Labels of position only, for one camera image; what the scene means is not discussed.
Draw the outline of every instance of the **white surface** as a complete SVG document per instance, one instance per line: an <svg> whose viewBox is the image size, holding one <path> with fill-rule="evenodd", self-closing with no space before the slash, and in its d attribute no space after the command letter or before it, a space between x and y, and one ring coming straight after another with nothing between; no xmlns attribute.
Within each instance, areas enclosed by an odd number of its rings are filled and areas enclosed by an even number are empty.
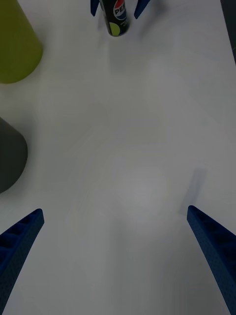
<svg viewBox="0 0 236 315"><path fill-rule="evenodd" d="M136 2L127 0L134 12ZM227 315L186 222L236 233L236 67L219 0L151 0L108 36L89 0L22 0L45 49L0 87L29 160L0 196L0 232L45 225L4 315Z"/></svg>

